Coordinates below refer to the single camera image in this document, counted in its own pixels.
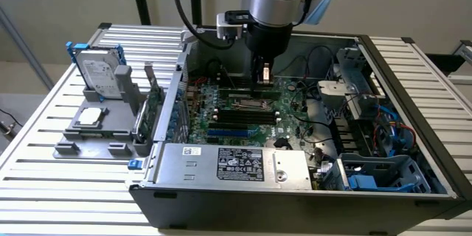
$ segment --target power supply label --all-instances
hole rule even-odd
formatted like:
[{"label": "power supply label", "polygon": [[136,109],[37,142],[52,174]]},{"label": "power supply label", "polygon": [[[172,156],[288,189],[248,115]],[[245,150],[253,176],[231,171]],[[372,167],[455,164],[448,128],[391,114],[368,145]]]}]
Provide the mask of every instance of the power supply label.
[{"label": "power supply label", "polygon": [[219,149],[216,177],[228,181],[264,182],[264,160],[260,149]]}]

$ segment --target screw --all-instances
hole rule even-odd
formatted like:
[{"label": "screw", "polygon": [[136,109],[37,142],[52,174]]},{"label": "screw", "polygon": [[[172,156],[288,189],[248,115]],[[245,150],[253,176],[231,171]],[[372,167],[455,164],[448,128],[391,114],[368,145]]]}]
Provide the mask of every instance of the screw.
[{"label": "screw", "polygon": [[345,88],[348,89],[348,91],[356,91],[356,87],[353,85],[348,85]]}]

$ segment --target motherboard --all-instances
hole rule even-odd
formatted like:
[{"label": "motherboard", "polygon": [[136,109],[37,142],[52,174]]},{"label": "motherboard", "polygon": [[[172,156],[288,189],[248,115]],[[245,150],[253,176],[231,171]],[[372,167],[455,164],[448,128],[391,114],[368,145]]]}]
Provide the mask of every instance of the motherboard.
[{"label": "motherboard", "polygon": [[309,125],[293,116],[308,119],[304,96],[296,93],[301,86],[304,82],[276,78],[256,98],[249,90],[221,88],[212,80],[189,86],[189,143],[275,147],[285,139],[288,149],[311,153],[312,145],[300,138]]}]

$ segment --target wall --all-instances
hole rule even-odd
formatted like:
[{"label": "wall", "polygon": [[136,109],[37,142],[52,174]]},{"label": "wall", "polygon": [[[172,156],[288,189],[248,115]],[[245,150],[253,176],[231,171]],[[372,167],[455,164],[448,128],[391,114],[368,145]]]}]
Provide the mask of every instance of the wall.
[{"label": "wall", "polygon": [[[87,41],[100,22],[137,24],[135,0],[0,0],[41,62],[68,63],[64,43]],[[180,26],[173,0],[148,0],[151,21]],[[189,15],[189,0],[183,0]],[[216,13],[240,7],[240,0],[203,0],[204,24]],[[319,26],[299,30],[411,36],[424,51],[449,53],[460,39],[472,39],[469,0],[333,0]],[[0,31],[0,60],[24,61]]]}]

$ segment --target blue pcie slot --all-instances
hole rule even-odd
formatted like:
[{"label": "blue pcie slot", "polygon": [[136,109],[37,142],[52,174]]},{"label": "blue pcie slot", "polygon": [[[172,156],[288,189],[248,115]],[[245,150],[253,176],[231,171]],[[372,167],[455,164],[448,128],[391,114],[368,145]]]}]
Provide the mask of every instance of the blue pcie slot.
[{"label": "blue pcie slot", "polygon": [[249,138],[248,130],[208,130],[207,135],[212,137]]}]

